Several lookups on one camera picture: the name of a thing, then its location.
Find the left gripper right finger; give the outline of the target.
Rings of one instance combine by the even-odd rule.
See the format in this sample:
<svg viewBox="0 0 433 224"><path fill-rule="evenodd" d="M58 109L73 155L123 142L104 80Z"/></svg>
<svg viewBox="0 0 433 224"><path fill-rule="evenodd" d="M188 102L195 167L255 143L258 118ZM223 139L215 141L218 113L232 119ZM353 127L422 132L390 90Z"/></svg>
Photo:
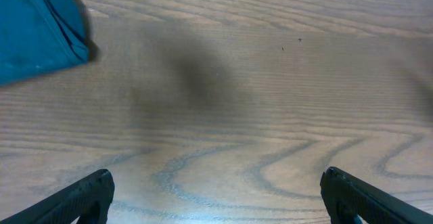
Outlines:
<svg viewBox="0 0 433 224"><path fill-rule="evenodd" d="M432 224L431 214L334 166L322 174L320 187L332 224Z"/></svg>

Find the navy blue shorts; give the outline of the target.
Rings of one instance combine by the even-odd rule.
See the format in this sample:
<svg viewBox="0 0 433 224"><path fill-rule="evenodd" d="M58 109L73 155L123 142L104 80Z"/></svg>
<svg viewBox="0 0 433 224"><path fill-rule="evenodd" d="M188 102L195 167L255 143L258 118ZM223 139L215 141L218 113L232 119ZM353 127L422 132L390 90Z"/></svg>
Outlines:
<svg viewBox="0 0 433 224"><path fill-rule="evenodd" d="M1 0L1 84L89 61L79 0Z"/></svg>

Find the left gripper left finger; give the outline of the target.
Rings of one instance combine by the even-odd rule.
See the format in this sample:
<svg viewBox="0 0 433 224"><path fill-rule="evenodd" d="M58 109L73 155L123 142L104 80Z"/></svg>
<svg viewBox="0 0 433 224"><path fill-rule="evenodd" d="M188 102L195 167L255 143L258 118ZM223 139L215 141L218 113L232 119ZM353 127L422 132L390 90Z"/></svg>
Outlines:
<svg viewBox="0 0 433 224"><path fill-rule="evenodd" d="M1 224L106 224L114 190L111 172L99 169Z"/></svg>

